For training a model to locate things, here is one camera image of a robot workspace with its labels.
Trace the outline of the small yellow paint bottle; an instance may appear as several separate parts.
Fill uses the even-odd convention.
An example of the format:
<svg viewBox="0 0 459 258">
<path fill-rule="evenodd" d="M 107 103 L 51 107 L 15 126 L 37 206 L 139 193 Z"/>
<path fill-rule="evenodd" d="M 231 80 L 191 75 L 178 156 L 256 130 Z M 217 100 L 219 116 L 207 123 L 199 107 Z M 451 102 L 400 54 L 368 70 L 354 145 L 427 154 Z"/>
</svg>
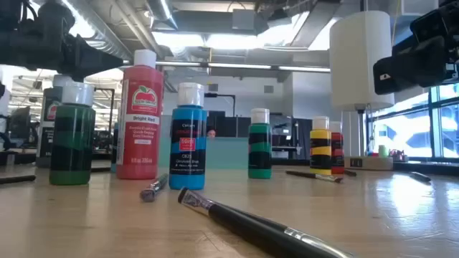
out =
<svg viewBox="0 0 459 258">
<path fill-rule="evenodd" d="M 312 121 L 310 131 L 310 170 L 331 175 L 331 131 L 329 117 L 319 116 Z"/>
</svg>

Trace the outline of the long ceiling light strip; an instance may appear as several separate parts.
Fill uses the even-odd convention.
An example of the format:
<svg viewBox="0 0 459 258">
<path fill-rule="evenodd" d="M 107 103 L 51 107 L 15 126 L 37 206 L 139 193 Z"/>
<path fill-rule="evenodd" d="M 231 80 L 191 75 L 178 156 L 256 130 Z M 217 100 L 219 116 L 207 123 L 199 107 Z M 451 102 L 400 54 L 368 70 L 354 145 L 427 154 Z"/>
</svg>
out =
<svg viewBox="0 0 459 258">
<path fill-rule="evenodd" d="M 238 64 L 221 62 L 182 62 L 182 61 L 157 61 L 157 66 L 167 67 L 201 67 L 201 68 L 228 68 L 228 69 L 249 69 L 249 70 L 272 70 L 285 72 L 319 72 L 330 73 L 327 67 L 300 67 L 290 65 L 273 64 Z"/>
</svg>

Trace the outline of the white shade wooden base lamp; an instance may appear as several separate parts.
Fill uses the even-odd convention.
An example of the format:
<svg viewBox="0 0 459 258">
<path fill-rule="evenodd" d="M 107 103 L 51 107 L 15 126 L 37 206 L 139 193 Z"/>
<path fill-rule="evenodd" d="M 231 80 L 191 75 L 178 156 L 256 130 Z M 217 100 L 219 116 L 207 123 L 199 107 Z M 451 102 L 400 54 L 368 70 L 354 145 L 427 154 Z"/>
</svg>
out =
<svg viewBox="0 0 459 258">
<path fill-rule="evenodd" d="M 329 64 L 332 105 L 359 118 L 359 155 L 344 159 L 346 169 L 391 171 L 393 159 L 367 156 L 364 113 L 394 105 L 394 95 L 377 95 L 374 64 L 392 55 L 390 16 L 383 11 L 360 11 L 338 20 L 330 29 Z"/>
</svg>

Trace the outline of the large black paint bottle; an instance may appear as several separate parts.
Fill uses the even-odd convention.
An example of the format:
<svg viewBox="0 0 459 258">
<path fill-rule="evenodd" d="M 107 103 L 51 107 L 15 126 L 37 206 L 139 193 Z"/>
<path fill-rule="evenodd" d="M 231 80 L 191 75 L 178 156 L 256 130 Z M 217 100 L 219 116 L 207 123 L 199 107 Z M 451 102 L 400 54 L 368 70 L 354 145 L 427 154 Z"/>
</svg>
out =
<svg viewBox="0 0 459 258">
<path fill-rule="evenodd" d="M 55 75 L 52 79 L 52 86 L 43 90 L 38 132 L 39 140 L 35 161 L 38 168 L 49 168 L 55 129 L 56 109 L 62 102 L 62 89 L 68 82 L 72 82 L 71 77 L 66 75 Z"/>
</svg>

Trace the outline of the wide flat black paintbrush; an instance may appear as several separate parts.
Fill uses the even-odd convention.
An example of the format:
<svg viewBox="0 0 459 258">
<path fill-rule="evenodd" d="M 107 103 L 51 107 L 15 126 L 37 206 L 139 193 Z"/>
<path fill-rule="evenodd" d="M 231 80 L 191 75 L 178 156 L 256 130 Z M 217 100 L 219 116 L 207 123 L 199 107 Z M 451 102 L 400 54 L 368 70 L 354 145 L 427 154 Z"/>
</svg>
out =
<svg viewBox="0 0 459 258">
<path fill-rule="evenodd" d="M 277 258 L 334 258 L 331 254 L 183 188 L 178 202 Z"/>
</svg>

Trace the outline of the small bright red paint bottle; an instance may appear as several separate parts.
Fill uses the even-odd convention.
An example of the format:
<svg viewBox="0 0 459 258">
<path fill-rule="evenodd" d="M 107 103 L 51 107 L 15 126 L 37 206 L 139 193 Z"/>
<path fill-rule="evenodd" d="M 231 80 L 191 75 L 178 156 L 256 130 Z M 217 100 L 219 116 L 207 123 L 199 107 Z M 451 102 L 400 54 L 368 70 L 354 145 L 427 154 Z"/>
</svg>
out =
<svg viewBox="0 0 459 258">
<path fill-rule="evenodd" d="M 341 122 L 331 121 L 331 173 L 333 175 L 344 174 L 344 138 L 341 132 Z"/>
</svg>

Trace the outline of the silver ventilation duct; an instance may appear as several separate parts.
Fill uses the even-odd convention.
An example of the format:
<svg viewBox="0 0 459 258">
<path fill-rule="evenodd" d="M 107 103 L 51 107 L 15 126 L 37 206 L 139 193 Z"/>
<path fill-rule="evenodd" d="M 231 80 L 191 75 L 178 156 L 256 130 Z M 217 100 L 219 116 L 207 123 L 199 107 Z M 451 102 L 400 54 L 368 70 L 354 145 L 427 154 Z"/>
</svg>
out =
<svg viewBox="0 0 459 258">
<path fill-rule="evenodd" d="M 133 54 L 115 35 L 114 31 L 98 16 L 87 0 L 60 0 L 75 17 L 70 33 L 81 36 L 91 47 L 107 52 L 125 61 Z"/>
</svg>

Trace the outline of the black paintbrush silver ferrule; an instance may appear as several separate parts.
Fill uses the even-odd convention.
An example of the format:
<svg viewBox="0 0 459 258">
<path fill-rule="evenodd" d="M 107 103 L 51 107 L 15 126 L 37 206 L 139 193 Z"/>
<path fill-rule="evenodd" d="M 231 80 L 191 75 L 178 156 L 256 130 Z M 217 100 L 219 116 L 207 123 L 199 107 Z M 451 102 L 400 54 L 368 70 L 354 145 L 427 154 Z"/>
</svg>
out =
<svg viewBox="0 0 459 258">
<path fill-rule="evenodd" d="M 341 183 L 343 181 L 342 178 L 338 178 L 335 176 L 329 176 L 329 175 L 321 175 L 317 173 L 307 173 L 307 172 L 300 172 L 300 171 L 286 171 L 285 172 L 288 175 L 291 176 L 299 176 L 303 178 L 312 178 L 312 179 L 318 179 L 322 181 L 329 181 L 332 183 Z"/>
</svg>

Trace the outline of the large red paint bottle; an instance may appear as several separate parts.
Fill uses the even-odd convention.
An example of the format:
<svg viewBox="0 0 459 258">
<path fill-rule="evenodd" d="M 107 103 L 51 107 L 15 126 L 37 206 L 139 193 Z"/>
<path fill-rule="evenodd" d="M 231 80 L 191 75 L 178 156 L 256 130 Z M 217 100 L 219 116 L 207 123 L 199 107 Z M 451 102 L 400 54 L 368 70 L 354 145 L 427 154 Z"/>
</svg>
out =
<svg viewBox="0 0 459 258">
<path fill-rule="evenodd" d="M 164 74 L 156 69 L 156 53 L 139 49 L 125 69 L 118 111 L 116 175 L 146 180 L 157 176 Z"/>
</svg>

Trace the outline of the small dark green paint bottle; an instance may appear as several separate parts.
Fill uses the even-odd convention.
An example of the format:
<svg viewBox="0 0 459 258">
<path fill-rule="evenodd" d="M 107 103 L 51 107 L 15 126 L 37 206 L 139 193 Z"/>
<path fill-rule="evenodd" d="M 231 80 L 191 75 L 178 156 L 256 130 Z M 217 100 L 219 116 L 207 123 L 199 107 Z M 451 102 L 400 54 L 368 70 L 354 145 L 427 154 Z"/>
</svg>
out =
<svg viewBox="0 0 459 258">
<path fill-rule="evenodd" d="M 90 180 L 93 159 L 94 87 L 68 82 L 57 106 L 49 182 L 52 185 L 85 185 Z"/>
</svg>

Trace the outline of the black office partition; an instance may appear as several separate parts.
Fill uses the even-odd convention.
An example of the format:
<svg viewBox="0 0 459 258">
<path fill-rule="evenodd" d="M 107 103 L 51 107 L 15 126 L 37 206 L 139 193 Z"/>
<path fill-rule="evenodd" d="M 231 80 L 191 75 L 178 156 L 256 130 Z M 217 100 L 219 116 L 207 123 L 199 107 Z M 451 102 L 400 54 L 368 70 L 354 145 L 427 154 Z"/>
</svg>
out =
<svg viewBox="0 0 459 258">
<path fill-rule="evenodd" d="M 210 110 L 207 116 L 207 133 L 220 138 L 247 138 L 250 118 L 227 117 L 225 111 Z"/>
</svg>

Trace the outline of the dark computer monitor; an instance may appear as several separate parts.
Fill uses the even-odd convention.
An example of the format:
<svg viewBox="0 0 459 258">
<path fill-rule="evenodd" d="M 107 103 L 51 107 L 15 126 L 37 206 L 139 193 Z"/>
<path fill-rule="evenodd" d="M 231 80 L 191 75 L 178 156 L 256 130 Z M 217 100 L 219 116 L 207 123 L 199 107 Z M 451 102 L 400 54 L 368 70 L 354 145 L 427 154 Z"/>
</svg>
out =
<svg viewBox="0 0 459 258">
<path fill-rule="evenodd" d="M 30 106 L 14 110 L 9 120 L 9 137 L 11 139 L 27 140 L 29 138 L 30 128 Z"/>
<path fill-rule="evenodd" d="M 270 115 L 270 125 L 273 135 L 291 135 L 292 117 L 282 113 L 273 113 Z"/>
</svg>

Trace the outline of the black paintbrush grey-blue bristles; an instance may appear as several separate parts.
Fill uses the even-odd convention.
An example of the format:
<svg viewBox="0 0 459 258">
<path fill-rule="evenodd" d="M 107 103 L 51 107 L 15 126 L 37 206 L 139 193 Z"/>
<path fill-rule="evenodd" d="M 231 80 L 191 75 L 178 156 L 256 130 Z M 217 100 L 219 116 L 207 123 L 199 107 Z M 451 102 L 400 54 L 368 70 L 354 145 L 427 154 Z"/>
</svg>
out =
<svg viewBox="0 0 459 258">
<path fill-rule="evenodd" d="M 139 194 L 143 202 L 153 202 L 162 190 L 168 185 L 169 175 L 164 173 L 156 178 L 147 188 Z"/>
</svg>

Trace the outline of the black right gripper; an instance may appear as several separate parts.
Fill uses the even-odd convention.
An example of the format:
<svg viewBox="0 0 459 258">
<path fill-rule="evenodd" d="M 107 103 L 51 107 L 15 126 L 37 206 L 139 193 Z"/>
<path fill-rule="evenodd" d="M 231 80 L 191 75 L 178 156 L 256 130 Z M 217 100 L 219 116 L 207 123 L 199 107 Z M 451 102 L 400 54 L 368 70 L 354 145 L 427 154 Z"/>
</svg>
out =
<svg viewBox="0 0 459 258">
<path fill-rule="evenodd" d="M 385 57 L 373 66 L 374 91 L 378 95 L 416 86 L 441 85 L 447 79 L 445 40 L 435 37 L 408 52 Z"/>
</svg>

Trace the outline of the small teal green paint bottle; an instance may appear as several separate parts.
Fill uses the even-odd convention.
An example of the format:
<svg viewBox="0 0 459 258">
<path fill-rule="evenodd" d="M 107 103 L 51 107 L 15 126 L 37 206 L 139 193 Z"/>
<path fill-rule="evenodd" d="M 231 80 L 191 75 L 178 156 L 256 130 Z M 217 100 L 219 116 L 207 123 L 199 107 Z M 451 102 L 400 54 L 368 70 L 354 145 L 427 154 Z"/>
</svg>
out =
<svg viewBox="0 0 459 258">
<path fill-rule="evenodd" d="M 248 177 L 270 179 L 272 175 L 272 129 L 268 109 L 253 108 L 251 110 L 248 146 Z"/>
</svg>

